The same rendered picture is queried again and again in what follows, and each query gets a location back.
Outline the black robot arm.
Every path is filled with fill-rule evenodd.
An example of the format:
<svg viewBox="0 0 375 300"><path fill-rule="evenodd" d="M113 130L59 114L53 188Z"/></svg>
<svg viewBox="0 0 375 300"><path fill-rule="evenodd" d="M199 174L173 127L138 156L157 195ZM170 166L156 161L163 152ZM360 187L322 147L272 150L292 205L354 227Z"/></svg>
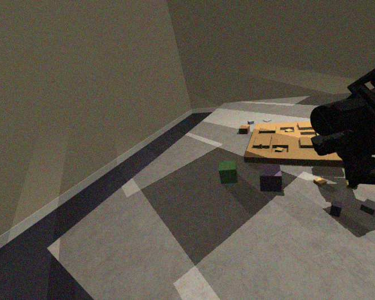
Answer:
<svg viewBox="0 0 375 300"><path fill-rule="evenodd" d="M374 86L368 89L365 83ZM375 127L375 68L350 84L347 99L314 108L310 122L318 136L311 138L319 156L351 148L348 129Z"/></svg>

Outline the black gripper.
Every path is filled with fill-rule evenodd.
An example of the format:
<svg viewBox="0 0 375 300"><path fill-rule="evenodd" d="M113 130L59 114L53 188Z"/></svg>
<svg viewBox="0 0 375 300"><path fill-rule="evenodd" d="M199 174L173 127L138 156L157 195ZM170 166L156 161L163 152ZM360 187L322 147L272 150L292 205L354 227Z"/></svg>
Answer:
<svg viewBox="0 0 375 300"><path fill-rule="evenodd" d="M348 129L351 148L336 152L343 159L345 178L349 187L358 184L375 185L375 127L355 127Z"/></svg>

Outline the green cube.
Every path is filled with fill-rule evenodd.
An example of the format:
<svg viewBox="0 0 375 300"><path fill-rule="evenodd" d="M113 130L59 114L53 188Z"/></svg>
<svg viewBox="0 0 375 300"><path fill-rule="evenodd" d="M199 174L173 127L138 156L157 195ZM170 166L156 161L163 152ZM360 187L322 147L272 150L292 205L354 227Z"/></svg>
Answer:
<svg viewBox="0 0 375 300"><path fill-rule="evenodd" d="M219 162L221 184L238 183L236 160Z"/></svg>

